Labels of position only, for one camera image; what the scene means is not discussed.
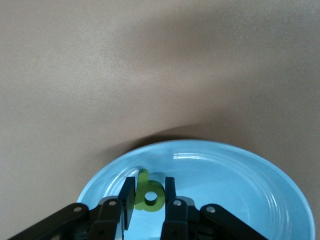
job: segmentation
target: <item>silver screw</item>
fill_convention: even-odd
[[[73,209],[73,211],[76,213],[76,212],[80,212],[82,210],[82,207],[80,206],[77,206]]]
[[[175,206],[181,206],[182,205],[182,202],[180,200],[174,200],[173,201],[173,205]]]
[[[114,205],[116,205],[116,204],[117,204],[116,201],[110,201],[110,202],[109,202],[109,206],[114,206]]]
[[[213,206],[207,206],[205,210],[211,214],[216,212],[216,209]]]

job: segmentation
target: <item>light blue dish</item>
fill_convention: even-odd
[[[177,195],[192,198],[197,209],[219,204],[269,240],[315,239],[309,204],[283,171],[249,151],[212,141],[166,141],[130,151],[101,169],[78,202],[95,208],[102,198],[118,195],[126,177],[137,177],[140,169],[163,186],[174,177]],[[164,207],[135,209],[125,239],[159,239],[164,220]]]

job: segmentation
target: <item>beige tabletop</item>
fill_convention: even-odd
[[[318,0],[1,0],[0,239],[185,138],[276,164],[319,228],[319,109]]]

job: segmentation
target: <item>plate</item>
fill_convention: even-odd
[[[117,196],[126,177],[147,169],[165,185],[175,178],[177,196],[192,198],[197,209],[218,204],[269,240],[314,240],[310,206],[298,186],[278,167],[244,149],[205,140],[174,140],[130,151],[101,169],[78,202],[90,209]],[[165,208],[134,210],[126,240],[160,239]]]

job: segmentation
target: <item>green object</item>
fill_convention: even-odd
[[[146,194],[153,192],[156,198],[153,200],[146,199]],[[149,180],[147,169],[141,169],[138,175],[138,182],[135,193],[135,209],[156,212],[165,204],[165,189],[158,181]]]

